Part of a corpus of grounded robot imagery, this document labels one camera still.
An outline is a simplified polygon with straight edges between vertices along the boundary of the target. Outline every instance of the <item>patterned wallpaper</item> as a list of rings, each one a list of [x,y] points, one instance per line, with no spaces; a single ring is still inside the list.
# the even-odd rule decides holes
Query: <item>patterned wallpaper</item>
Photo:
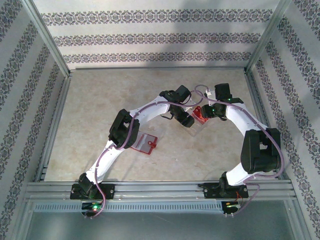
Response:
[[[245,67],[279,0],[35,0],[70,69]]]
[[[0,0],[0,240],[11,239],[64,76],[19,0]]]
[[[319,4],[292,1],[251,75],[270,125],[281,132],[286,172],[312,239],[320,239]]]

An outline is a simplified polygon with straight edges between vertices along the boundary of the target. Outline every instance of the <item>marble floor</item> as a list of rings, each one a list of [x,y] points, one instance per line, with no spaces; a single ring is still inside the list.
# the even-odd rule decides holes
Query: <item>marble floor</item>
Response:
[[[95,162],[121,109],[136,109],[163,90],[229,83],[255,114],[242,69],[92,69],[71,79],[45,181],[75,181]],[[175,120],[156,117],[140,128],[157,136],[151,155],[125,150],[105,176],[111,181],[218,180],[240,162],[243,136],[231,121],[211,119],[192,137]]]

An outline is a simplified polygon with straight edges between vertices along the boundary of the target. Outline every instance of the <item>robotic arm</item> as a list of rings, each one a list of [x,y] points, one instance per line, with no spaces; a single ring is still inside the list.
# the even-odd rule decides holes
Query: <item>robotic arm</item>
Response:
[[[276,147],[263,131],[254,124],[252,119],[258,122],[279,146],[280,133],[276,128],[268,128],[260,123],[252,114],[250,114],[250,117],[247,116],[242,110],[248,111],[244,102],[240,98],[232,97],[227,83],[216,85],[214,92],[207,92],[206,96],[212,94],[215,95],[215,98],[211,97],[210,99],[228,105],[219,102],[212,104],[212,101],[209,101],[209,104],[201,108],[202,116],[210,119],[218,117],[223,121],[229,119],[244,136],[240,157],[241,163],[234,169],[223,173],[219,181],[225,197],[228,198],[230,196],[228,191],[232,192],[233,189],[237,188],[234,186],[242,186],[253,175],[278,169],[281,165]],[[103,181],[105,174],[119,154],[135,143],[139,127],[146,122],[158,115],[170,112],[184,127],[191,127],[195,119],[184,110],[184,105],[181,105],[189,96],[191,96],[191,92],[181,85],[176,91],[162,91],[153,101],[140,108],[130,111],[120,110],[110,128],[109,141],[106,143],[101,156],[87,172],[79,177],[78,182],[84,195],[88,198],[96,195],[98,191],[96,184]]]

